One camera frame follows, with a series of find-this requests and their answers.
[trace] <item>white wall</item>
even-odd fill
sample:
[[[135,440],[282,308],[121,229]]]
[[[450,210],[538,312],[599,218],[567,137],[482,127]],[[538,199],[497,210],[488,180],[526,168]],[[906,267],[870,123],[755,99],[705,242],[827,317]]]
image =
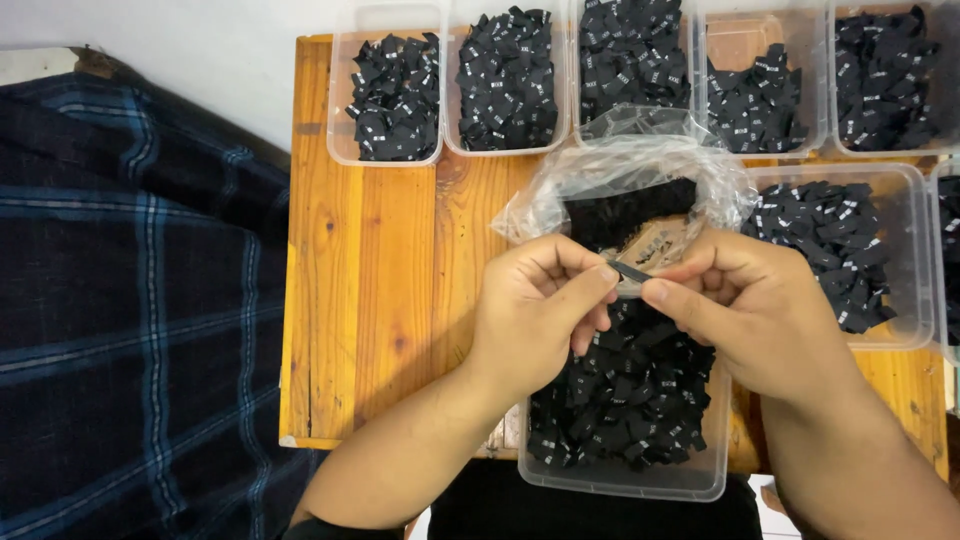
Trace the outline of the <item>white wall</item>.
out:
[[[295,41],[332,32],[337,4],[0,0],[0,49],[89,44],[289,151]]]

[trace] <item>wooden tabletop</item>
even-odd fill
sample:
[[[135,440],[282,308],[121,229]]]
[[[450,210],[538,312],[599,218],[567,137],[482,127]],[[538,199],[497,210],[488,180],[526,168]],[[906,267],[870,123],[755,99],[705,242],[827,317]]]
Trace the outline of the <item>wooden tabletop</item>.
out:
[[[330,36],[297,40],[279,443],[331,449],[454,368],[470,348],[491,218],[528,158],[345,167],[326,151]],[[775,164],[766,160],[763,164]],[[858,353],[860,369],[947,477],[944,370],[928,351]],[[480,455],[516,457],[516,411]],[[734,385],[731,471],[769,472],[756,395]]]

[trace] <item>plastic bag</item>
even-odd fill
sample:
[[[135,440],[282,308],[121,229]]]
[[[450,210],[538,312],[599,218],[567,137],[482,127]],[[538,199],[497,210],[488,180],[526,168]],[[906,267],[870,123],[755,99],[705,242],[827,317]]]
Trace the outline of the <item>plastic bag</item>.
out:
[[[620,104],[550,152],[533,180],[491,226],[512,243],[550,233],[570,234],[564,202],[612,197],[679,178],[696,183],[696,202],[669,245],[631,244],[630,250],[610,246],[616,249],[603,252],[605,256],[645,271],[669,264],[705,225],[739,230],[757,198],[756,186],[740,160],[732,159],[722,139],[699,125],[689,110]],[[647,241],[644,236],[638,232],[634,239]],[[660,257],[654,266],[642,266],[636,258],[624,258],[627,251],[634,255],[657,251]],[[636,296],[639,285],[626,280],[617,291]]]

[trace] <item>clear plastic container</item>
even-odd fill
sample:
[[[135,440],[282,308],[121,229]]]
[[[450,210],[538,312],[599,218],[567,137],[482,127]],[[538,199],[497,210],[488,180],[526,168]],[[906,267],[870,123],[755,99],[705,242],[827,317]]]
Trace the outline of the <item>clear plastic container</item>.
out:
[[[470,151],[460,145],[460,86],[454,81],[460,70],[460,47],[467,38],[469,27],[476,24],[480,15],[494,17],[507,12],[512,6],[519,6],[522,10],[547,10],[551,12],[551,46],[550,60],[554,69],[554,101],[559,114],[557,126],[553,130],[553,140],[549,145],[540,148],[523,148],[519,150],[487,150]],[[442,98],[444,114],[444,140],[446,146],[461,156],[477,158],[497,158],[505,156],[525,156],[528,154],[542,154],[557,147],[570,133],[570,63],[568,58],[570,17],[567,0],[476,0],[473,2],[453,2],[450,6],[447,19],[448,38],[444,60],[446,74],[444,85],[446,96]]]
[[[604,4],[609,1],[611,0],[601,0]],[[680,48],[686,54],[686,77],[690,81],[692,89],[689,109],[702,112],[706,110],[707,101],[705,97],[703,105],[697,107],[696,86],[701,73],[706,72],[707,63],[697,60],[698,53],[694,42],[702,39],[706,30],[704,29],[703,17],[696,16],[697,9],[698,2],[696,0],[683,0],[681,3],[683,16],[680,19]],[[567,55],[570,58],[569,80],[571,83],[570,95],[572,96],[570,114],[573,116],[573,133],[577,142],[582,145],[584,141],[580,138],[580,19],[584,16],[584,0],[570,0],[568,13],[570,13],[570,46]]]
[[[930,183],[928,186],[930,201],[930,249],[934,256],[934,313],[937,317],[937,328],[933,333],[934,349],[944,356],[954,367],[960,367],[960,361],[953,347],[947,342],[947,305],[945,303],[945,294],[947,292],[946,282],[944,281],[944,252],[940,242],[942,238],[940,232],[943,225],[940,223],[940,200],[938,198],[938,184],[940,179],[945,176],[960,175],[960,159],[941,161],[933,171],[930,172]]]
[[[941,133],[922,148],[889,152],[855,152],[843,145],[837,118],[836,100],[836,26],[839,18],[862,13],[894,14],[909,12],[918,5],[926,15],[927,38],[941,43],[937,65],[929,71],[930,105],[928,117],[935,119]],[[833,133],[831,150],[855,158],[902,158],[906,156],[939,156],[960,151],[960,0],[933,0],[931,2],[877,1],[869,4],[855,0],[829,0],[827,11],[828,83],[830,128]]]
[[[756,57],[767,54],[767,47],[783,43],[787,67],[804,71],[801,101],[797,115],[809,128],[800,148],[781,154],[736,154],[743,160],[769,158],[806,158],[827,138],[827,25],[819,0],[726,0],[703,2],[699,15],[706,21],[704,51],[698,51],[700,76],[695,92],[697,105],[707,111],[709,86],[707,59],[716,69],[743,71],[754,65]]]
[[[934,257],[930,253],[929,203],[924,175],[904,163],[837,163],[750,168],[758,189],[768,185],[869,184],[880,220],[878,236],[890,262],[884,265],[890,294],[884,303],[897,316],[863,334],[846,334],[855,351],[909,351],[926,347],[938,324],[934,308]]]
[[[589,467],[553,469],[526,452],[530,433],[529,400],[520,404],[520,446],[516,467],[523,479],[534,485],[584,491],[602,495],[668,499],[709,503],[727,487],[727,445],[729,438],[731,379],[714,364],[707,385],[710,405],[704,412],[701,432],[707,448],[692,451],[680,465],[654,465],[634,473],[623,464],[597,461]]]
[[[362,167],[418,167],[440,158],[444,146],[444,56],[446,55],[445,0],[349,0],[340,2],[333,22],[333,53],[330,59],[330,88],[327,93],[326,151],[343,165]],[[418,161],[361,161],[360,147],[353,140],[356,123],[346,112],[353,103],[352,73],[359,71],[353,58],[363,42],[374,42],[388,34],[416,37],[432,32],[440,38],[440,110],[437,149]]]

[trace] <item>fingernail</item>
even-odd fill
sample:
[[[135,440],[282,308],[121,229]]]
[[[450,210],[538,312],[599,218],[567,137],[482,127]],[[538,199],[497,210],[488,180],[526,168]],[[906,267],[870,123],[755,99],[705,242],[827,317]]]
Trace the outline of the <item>fingernail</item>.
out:
[[[620,279],[620,273],[606,264],[600,266],[600,276],[606,282],[616,282]]]
[[[640,288],[640,296],[647,304],[659,304],[666,300],[666,285],[660,280],[650,280]]]

